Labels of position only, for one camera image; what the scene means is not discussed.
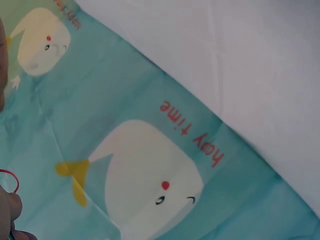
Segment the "red dot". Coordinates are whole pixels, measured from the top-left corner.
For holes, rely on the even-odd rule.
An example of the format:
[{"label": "red dot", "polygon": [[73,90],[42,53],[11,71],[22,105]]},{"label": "red dot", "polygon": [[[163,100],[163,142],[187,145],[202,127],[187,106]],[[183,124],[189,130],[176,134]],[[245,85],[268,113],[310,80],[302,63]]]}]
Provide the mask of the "red dot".
[{"label": "red dot", "polygon": [[161,186],[164,190],[168,190],[169,186],[170,186],[170,183],[168,181],[163,181],[161,183]]}]

